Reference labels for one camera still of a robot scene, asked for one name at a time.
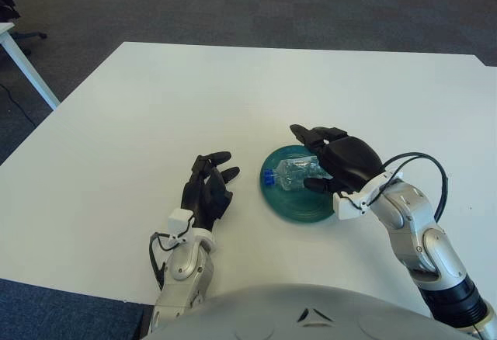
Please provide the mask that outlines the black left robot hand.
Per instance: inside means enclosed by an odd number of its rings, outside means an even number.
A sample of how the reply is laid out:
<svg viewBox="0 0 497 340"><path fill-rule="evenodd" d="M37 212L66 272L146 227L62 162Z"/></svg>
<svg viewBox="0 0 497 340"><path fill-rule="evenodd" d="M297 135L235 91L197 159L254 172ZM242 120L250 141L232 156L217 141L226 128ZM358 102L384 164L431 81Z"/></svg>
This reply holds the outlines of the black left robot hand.
<svg viewBox="0 0 497 340"><path fill-rule="evenodd" d="M219 171L218 166L231 159L229 151L198 155L189 181L182 192L181 208L193 212L193 227L212 231L216 220L223 217L233 193L227 184L240 172L239 167Z"/></svg>

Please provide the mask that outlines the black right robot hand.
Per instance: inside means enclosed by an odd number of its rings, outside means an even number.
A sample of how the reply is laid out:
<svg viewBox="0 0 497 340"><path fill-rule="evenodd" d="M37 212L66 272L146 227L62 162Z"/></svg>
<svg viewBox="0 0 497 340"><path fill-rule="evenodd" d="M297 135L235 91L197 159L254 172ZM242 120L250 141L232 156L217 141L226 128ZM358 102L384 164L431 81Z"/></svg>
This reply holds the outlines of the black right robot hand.
<svg viewBox="0 0 497 340"><path fill-rule="evenodd" d="M364 141L339 128L307 129L290 125L294 136L311 152L328 174L329 179L307 178L304 186L317 193L360 191L371 179L381 174L382 162Z"/></svg>

